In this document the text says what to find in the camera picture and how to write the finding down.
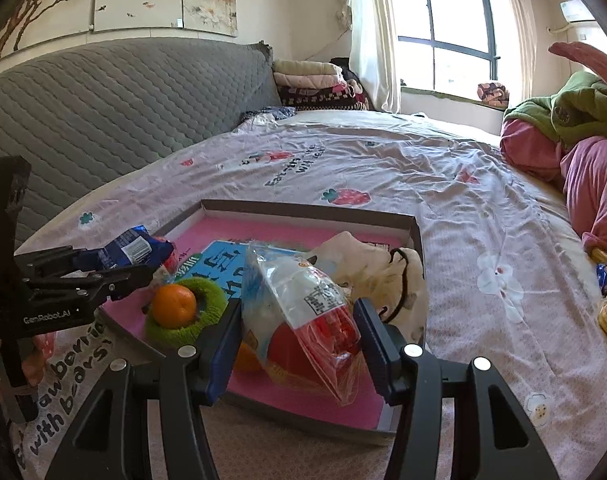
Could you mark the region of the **person's left hand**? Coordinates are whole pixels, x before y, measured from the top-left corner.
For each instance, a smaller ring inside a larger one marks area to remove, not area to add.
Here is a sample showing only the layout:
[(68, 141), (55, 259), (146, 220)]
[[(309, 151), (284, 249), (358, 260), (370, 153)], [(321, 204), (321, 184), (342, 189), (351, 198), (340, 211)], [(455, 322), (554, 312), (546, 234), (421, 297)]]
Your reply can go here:
[(23, 360), (22, 370), (31, 388), (37, 388), (40, 382), (42, 382), (44, 370), (46, 369), (46, 355), (43, 349), (48, 347), (43, 345), (46, 340), (42, 336), (35, 336), (32, 342), (34, 343), (34, 351)]

